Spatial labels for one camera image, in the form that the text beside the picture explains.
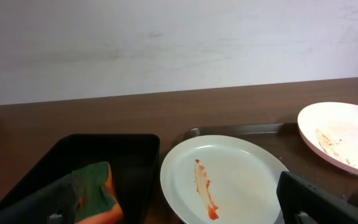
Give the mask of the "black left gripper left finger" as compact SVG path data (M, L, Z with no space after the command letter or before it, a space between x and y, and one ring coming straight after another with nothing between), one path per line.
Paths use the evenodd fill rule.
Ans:
M0 224L74 224L79 206L78 184L71 174L0 211Z

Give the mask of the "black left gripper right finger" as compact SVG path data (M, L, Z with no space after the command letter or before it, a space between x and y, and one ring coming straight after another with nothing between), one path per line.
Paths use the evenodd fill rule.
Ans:
M289 171L281 172L276 193L285 223L306 223L310 217L318 223L358 224L357 207Z

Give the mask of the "orange green scrub sponge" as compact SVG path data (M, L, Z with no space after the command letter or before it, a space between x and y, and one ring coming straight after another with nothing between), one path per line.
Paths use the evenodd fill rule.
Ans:
M78 196L75 223L114 224L124 219L108 162L90 164L71 174Z

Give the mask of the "pink plate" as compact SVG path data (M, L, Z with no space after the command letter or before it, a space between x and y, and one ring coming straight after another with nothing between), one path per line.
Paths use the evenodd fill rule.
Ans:
M297 118L304 142L332 165L358 175L358 105L321 102Z

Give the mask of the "white plate with ketchup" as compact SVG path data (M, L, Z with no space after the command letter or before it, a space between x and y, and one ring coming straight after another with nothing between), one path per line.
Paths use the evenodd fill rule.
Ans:
M248 141L198 136L167 154L160 183L183 223L283 223L276 189L285 170L271 153Z

